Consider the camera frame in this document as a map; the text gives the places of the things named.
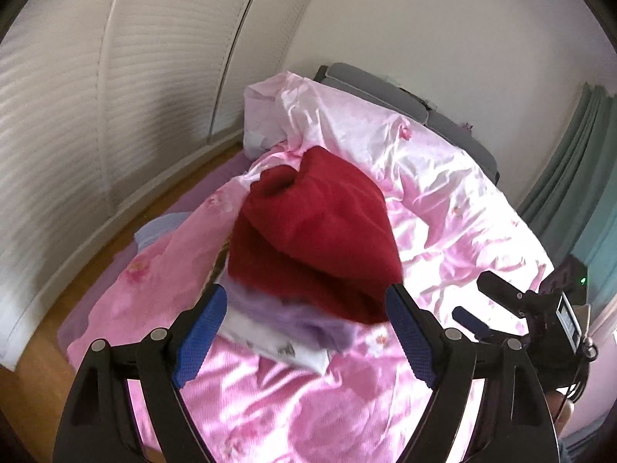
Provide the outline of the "person's right hand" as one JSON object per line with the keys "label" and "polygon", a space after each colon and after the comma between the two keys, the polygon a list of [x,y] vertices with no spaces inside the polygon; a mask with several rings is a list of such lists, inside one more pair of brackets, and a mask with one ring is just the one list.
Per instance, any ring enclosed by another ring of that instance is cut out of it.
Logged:
{"label": "person's right hand", "polygon": [[556,436],[559,437],[574,412],[574,404],[566,395],[558,391],[546,393],[545,398]]}

